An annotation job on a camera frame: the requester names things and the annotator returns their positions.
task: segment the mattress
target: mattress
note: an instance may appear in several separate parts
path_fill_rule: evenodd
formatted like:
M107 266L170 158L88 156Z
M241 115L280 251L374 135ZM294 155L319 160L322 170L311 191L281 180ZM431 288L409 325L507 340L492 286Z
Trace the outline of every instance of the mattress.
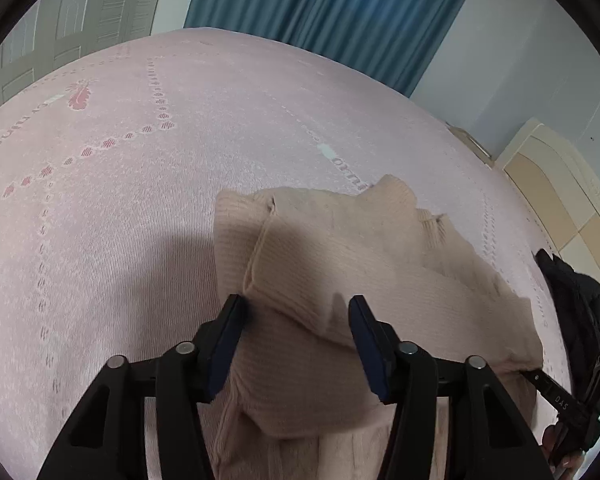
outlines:
M540 229L502 172L379 82L286 44L200 28L91 54L10 99L0 108L5 468L35 477L108 357L157 356L219 310L219 190L357 193L385 173L407 182L419 207L448 213L530 298L544 369L568 386L533 260L548 248ZM209 437L217 413L202 415ZM541 400L536 436L553 420Z

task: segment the beige sweater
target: beige sweater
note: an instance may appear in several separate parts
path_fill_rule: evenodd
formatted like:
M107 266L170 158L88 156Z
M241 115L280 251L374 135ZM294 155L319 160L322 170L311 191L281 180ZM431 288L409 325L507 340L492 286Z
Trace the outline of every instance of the beige sweater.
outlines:
M394 408L368 389L347 323L354 294L435 357L483 356L530 421L536 394L518 371L542 366L542 345L529 301L399 179L357 196L222 191L214 253L219 296L239 292L252 312L211 449L219 479L375 478ZM438 424L432 478L444 473L442 402Z

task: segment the curtain fold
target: curtain fold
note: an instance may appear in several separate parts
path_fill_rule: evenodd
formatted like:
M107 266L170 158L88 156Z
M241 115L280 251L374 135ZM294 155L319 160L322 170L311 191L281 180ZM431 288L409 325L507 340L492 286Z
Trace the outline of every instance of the curtain fold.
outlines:
M406 96L464 0L191 0L185 27L288 43L371 76Z

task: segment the silver screw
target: silver screw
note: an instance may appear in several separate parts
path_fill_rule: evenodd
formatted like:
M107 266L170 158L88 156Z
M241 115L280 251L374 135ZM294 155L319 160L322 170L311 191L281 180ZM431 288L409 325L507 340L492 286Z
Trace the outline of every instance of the silver screw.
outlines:
M418 345L411 341L403 341L398 345L398 350L403 354L413 355L418 351Z
M195 349L196 346L191 341L183 341L178 346L176 346L176 352L182 355L190 354Z
M482 370L487 365L487 361L479 355L472 355L469 357L469 364L478 370Z
M109 368L120 368L125 363L125 357L123 355L114 355L107 361Z

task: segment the beige headboard panel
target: beige headboard panel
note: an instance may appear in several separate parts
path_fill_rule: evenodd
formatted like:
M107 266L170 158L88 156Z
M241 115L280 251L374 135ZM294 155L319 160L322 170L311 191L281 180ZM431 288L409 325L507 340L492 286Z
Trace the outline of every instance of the beige headboard panel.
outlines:
M518 187L560 257L600 282L600 180L575 147L530 119L495 167Z

